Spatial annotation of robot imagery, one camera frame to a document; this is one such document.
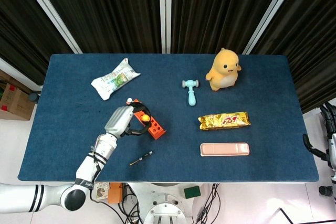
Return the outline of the right black grey robot hand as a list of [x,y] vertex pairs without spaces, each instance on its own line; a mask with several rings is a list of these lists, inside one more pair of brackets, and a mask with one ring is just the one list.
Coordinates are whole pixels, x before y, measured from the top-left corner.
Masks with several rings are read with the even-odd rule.
[[335,105],[326,102],[325,105],[320,106],[320,110],[323,114],[325,128],[327,131],[327,152],[324,153],[321,150],[313,148],[313,146],[310,144],[307,134],[302,136],[303,143],[310,153],[320,158],[321,160],[326,161],[328,166],[335,172]]

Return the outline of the left black grey robot hand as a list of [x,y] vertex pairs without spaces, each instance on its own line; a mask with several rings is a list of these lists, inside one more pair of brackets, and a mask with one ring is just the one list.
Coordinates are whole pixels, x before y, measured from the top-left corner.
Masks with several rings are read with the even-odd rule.
[[[149,116],[149,121],[144,122],[144,127],[141,130],[131,129],[130,121],[132,120],[134,114],[140,111]],[[149,109],[140,102],[132,102],[128,105],[117,108],[106,123],[104,129],[106,133],[120,139],[124,135],[142,135],[147,132],[150,127],[151,113]]]

